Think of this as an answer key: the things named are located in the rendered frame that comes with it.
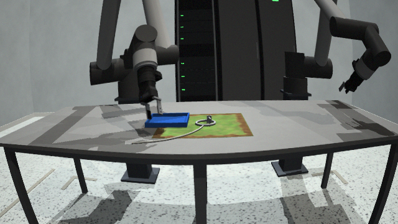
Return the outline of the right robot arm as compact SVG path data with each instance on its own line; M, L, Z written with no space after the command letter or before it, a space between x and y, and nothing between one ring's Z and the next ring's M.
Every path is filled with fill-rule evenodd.
M142 0L142 3L147 25L136 29L124 55L112 59L121 0L103 0L97 58L96 62L90 62L90 83L99 85L118 82L119 98L139 97L137 75L132 63L136 51L154 49L158 66L177 64L179 60L179 49L170 42L159 0Z

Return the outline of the blue tray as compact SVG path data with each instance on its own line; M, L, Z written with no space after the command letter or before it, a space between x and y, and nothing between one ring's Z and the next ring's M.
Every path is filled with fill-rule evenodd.
M145 128L177 128L187 127L189 113L158 113L151 114L152 119L145 122Z

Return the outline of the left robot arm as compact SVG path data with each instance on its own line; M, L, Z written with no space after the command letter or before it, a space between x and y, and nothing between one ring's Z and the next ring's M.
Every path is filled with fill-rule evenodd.
M362 40L366 48L362 60L372 71L390 61L391 53L379 35L377 24L347 19L338 8L337 0L314 1L320 8L315 55L309 57L304 53L285 52L284 92L306 94L306 77L332 77L333 65L328 58L332 36Z

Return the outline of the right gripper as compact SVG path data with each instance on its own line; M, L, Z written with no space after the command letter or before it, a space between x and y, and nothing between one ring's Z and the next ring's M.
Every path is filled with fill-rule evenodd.
M161 98L155 87L157 81L162 79L162 74L157 71L157 55L154 49L140 49L132 56L133 70L137 75L139 87L139 102L146 106L147 119L152 119L149 102L157 100L157 112L163 115ZM154 72L155 71L155 72Z

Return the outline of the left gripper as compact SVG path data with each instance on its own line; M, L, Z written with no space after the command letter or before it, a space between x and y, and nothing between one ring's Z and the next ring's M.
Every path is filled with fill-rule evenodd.
M358 86L364 81L369 79L375 71L370 70L363 62L362 57L357 59L357 61L353 60L352 66L354 68L354 72L350 76L349 80L343 82L339 87L339 91L346 89L346 94L349 91L355 92Z

